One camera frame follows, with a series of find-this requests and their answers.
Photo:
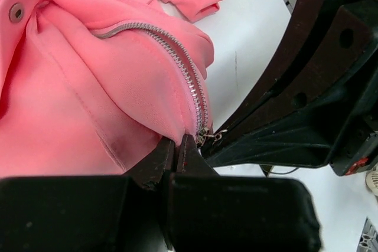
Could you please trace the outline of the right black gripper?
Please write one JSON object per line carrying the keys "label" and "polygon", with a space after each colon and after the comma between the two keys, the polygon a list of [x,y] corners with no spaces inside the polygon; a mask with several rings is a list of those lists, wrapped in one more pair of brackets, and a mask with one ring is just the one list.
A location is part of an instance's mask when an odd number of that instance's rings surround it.
{"label": "right black gripper", "polygon": [[377,164],[377,0],[297,0],[262,76],[202,149],[214,167]]}

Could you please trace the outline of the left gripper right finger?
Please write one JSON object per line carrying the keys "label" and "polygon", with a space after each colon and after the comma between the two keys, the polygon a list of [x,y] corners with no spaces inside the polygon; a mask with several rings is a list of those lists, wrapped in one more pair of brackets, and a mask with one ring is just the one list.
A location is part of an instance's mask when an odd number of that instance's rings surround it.
{"label": "left gripper right finger", "polygon": [[175,251],[319,251],[312,197],[288,178],[221,176],[185,135],[167,191]]}

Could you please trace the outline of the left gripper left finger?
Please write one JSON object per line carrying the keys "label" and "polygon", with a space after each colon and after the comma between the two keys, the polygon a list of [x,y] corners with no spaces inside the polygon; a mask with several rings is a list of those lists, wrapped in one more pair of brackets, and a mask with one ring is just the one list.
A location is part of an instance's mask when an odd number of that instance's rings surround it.
{"label": "left gripper left finger", "polygon": [[157,147],[124,175],[1,180],[2,251],[168,251],[161,184],[175,144]]}

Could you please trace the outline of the pink zip jacket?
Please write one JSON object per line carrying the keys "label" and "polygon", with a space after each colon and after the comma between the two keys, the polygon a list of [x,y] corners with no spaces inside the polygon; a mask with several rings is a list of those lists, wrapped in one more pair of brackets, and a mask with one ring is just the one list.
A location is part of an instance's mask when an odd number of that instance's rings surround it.
{"label": "pink zip jacket", "polygon": [[212,133],[222,0],[1,0],[1,176],[113,175]]}

